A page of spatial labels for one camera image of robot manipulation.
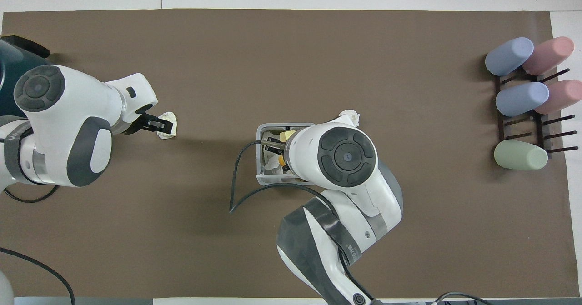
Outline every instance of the black cable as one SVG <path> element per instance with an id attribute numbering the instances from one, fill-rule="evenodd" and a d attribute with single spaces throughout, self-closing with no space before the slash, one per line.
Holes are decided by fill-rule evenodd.
<path id="1" fill-rule="evenodd" d="M 304 185 L 296 185 L 295 183 L 272 183 L 270 185 L 265 185 L 264 187 L 255 189 L 254 191 L 251 191 L 250 193 L 246 194 L 243 198 L 241 198 L 241 200 L 239 200 L 237 202 L 236 205 L 233 205 L 235 202 L 236 174 L 237 174 L 237 171 L 239 168 L 239 162 L 241 161 L 241 157 L 243 155 L 243 152 L 245 152 L 245 150 L 248 149 L 249 147 L 251 147 L 252 145 L 256 145 L 256 144 L 260 144 L 260 143 L 261 143 L 260 140 L 255 140 L 252 143 L 245 145 L 245 147 L 243 147 L 243 149 L 241 149 L 241 152 L 239 152 L 239 156 L 236 158 L 235 170 L 232 173 L 231 201 L 230 201 L 230 205 L 229 205 L 229 212 L 231 214 L 237 209 L 238 206 L 243 204 L 243 202 L 245 202 L 245 200 L 249 199 L 252 195 L 255 195 L 256 193 L 259 193 L 259 192 L 267 190 L 267 189 L 276 188 L 276 187 L 290 187 L 290 188 L 297 188 L 297 189 L 301 189 L 303 191 L 307 191 L 308 193 L 316 196 L 318 199 L 320 199 L 322 202 L 324 202 L 328 206 L 328 208 L 329 208 L 329 210 L 331 210 L 332 214 L 339 220 L 339 215 L 337 214 L 335 207 L 333 207 L 333 204 L 326 197 L 324 197 L 321 193 L 318 193 L 317 191 L 315 191 L 309 187 L 305 187 Z M 356 280 L 354 278 L 354 276 L 352 276 L 350 270 L 347 268 L 348 265 L 346 263 L 346 259 L 343 255 L 343 252 L 341 251 L 341 249 L 339 249 L 339 247 L 337 248 L 337 255 L 339 256 L 339 260 L 341 262 L 341 265 L 343 266 L 343 270 L 344 270 L 346 276 L 349 278 L 349 280 L 351 280 L 351 282 L 354 285 L 356 285 L 363 293 L 365 293 L 366 296 L 368 296 L 368 298 L 374 299 L 374 297 L 364 287 L 362 287 L 362 285 L 358 282 L 358 280 Z"/>
<path id="2" fill-rule="evenodd" d="M 23 259 L 23 260 L 28 261 L 28 262 L 31 262 L 32 264 L 40 266 L 41 268 L 50 272 L 52 275 L 56 276 L 56 278 L 58 280 L 60 280 L 63 283 L 63 285 L 65 285 L 65 287 L 67 288 L 67 291 L 69 292 L 69 297 L 71 298 L 71 305 L 75 305 L 75 295 L 73 294 L 73 289 L 71 288 L 71 285 L 67 282 L 67 280 L 65 280 L 63 278 L 63 276 L 61 276 L 58 272 L 56 272 L 56 270 L 51 269 L 48 265 L 46 265 L 40 261 L 37 261 L 37 260 L 33 259 L 32 257 L 28 257 L 24 254 L 18 253 L 17 251 L 13 251 L 13 250 L 9 250 L 9 249 L 0 247 L 0 252 L 18 257 L 19 259 Z"/>
<path id="3" fill-rule="evenodd" d="M 480 302 L 482 302 L 483 304 L 486 304 L 486 305 L 493 305 L 493 303 L 491 303 L 490 301 L 487 301 L 485 299 L 482 299 L 482 298 L 479 298 L 479 297 L 476 297 L 476 296 L 472 296 L 472 295 L 467 294 L 467 293 L 460 293 L 460 292 L 447 292 L 447 293 L 443 293 L 441 296 L 439 296 L 433 302 L 433 304 L 438 304 L 441 301 L 443 301 L 443 299 L 445 299 L 445 298 L 447 298 L 449 296 L 462 296 L 462 297 L 466 297 L 466 298 L 470 298 L 470 299 L 474 299 L 474 300 L 480 301 Z"/>
<path id="4" fill-rule="evenodd" d="M 16 201 L 19 201 L 21 203 L 29 203 L 29 204 L 31 204 L 31 203 L 38 203 L 39 201 L 43 201 L 43 200 L 47 199 L 48 197 L 50 197 L 51 195 L 53 195 L 57 191 L 58 188 L 59 188 L 58 185 L 55 185 L 54 187 L 52 187 L 52 189 L 46 195 L 44 195 L 44 196 L 42 196 L 40 198 L 37 198 L 37 199 L 33 199 L 33 200 L 24 200 L 24 199 L 21 199 L 19 197 L 16 197 L 13 193 L 10 192 L 10 190 L 8 190 L 8 188 L 4 188 L 4 192 L 11 199 L 14 199 Z"/>

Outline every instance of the pink cylinder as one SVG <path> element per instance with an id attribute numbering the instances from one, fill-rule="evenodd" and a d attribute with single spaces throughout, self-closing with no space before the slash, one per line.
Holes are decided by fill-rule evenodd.
<path id="1" fill-rule="evenodd" d="M 550 114 L 567 108 L 582 100 L 582 82 L 564 80 L 547 86 L 549 98 L 534 110 L 539 114 Z"/>
<path id="2" fill-rule="evenodd" d="M 567 36 L 546 40 L 534 48 L 522 68 L 531 75 L 542 75 L 557 67 L 574 52 L 574 42 Z"/>

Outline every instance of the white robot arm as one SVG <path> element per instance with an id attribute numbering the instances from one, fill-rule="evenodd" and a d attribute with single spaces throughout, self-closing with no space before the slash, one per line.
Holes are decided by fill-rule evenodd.
<path id="1" fill-rule="evenodd" d="M 357 129 L 355 112 L 294 133 L 283 157 L 291 171 L 324 187 L 283 218 L 277 249 L 283 262 L 329 304 L 381 304 L 346 268 L 402 218 L 402 193 L 379 161 L 370 138 Z"/>
<path id="2" fill-rule="evenodd" d="M 158 100 L 141 73 L 102 83 L 42 65 L 18 80 L 14 98 L 27 118 L 0 117 L 0 190 L 16 182 L 83 187 L 108 166 L 112 135 L 175 129 L 146 114 Z"/>

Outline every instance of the yellow object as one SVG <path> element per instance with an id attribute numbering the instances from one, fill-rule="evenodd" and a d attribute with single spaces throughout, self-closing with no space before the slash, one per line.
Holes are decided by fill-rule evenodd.
<path id="1" fill-rule="evenodd" d="M 284 131 L 282 133 L 279 133 L 279 140 L 281 140 L 281 143 L 284 143 L 287 140 L 289 140 L 289 138 L 291 138 L 291 136 L 296 132 L 297 131 L 295 131 L 295 130 L 289 130 L 289 131 Z"/>

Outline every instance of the green cup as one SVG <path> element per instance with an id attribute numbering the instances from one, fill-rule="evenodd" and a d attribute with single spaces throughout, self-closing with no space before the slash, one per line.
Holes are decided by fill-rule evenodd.
<path id="1" fill-rule="evenodd" d="M 513 170 L 539 170 L 547 164 L 547 152 L 530 143 L 503 140 L 495 147 L 495 162 Z"/>

